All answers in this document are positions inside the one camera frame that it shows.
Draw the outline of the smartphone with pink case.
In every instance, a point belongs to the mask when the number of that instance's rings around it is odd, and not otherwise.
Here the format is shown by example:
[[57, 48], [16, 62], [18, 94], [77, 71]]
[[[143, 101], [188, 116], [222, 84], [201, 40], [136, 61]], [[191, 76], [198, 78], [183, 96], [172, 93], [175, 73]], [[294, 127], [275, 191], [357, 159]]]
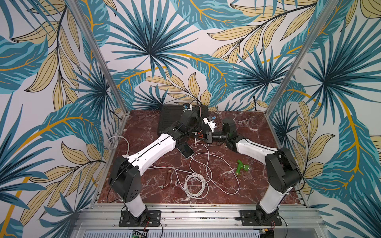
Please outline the smartphone with pink case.
[[194, 150], [187, 143], [179, 146], [178, 150], [185, 159], [188, 159], [194, 155]]

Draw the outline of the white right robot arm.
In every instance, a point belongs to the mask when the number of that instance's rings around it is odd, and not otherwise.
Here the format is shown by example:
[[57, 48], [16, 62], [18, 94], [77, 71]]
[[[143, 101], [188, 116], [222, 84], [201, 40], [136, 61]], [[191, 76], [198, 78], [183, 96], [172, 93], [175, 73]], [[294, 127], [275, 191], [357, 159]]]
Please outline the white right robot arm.
[[237, 133], [232, 119], [224, 119], [219, 131], [214, 120], [215, 117], [203, 118], [201, 132], [195, 133], [195, 138], [206, 143], [222, 142], [228, 149], [264, 164], [267, 171], [269, 186], [265, 195], [254, 210], [241, 211], [238, 220], [244, 226], [281, 226], [279, 206], [285, 195], [303, 180], [290, 150], [267, 147], [245, 138]]

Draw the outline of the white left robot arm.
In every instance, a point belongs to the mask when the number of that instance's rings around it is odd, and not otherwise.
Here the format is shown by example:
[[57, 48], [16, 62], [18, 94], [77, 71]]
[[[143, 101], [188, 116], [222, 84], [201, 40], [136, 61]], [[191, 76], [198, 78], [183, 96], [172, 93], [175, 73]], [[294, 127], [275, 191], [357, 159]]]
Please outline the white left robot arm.
[[151, 144], [131, 156], [119, 157], [114, 162], [109, 177], [110, 190], [119, 196], [136, 222], [141, 223], [147, 217], [147, 206], [140, 195], [142, 175], [158, 159], [174, 149], [179, 150], [185, 158], [194, 155], [188, 139], [200, 121], [195, 109], [185, 110], [180, 119], [166, 128]]

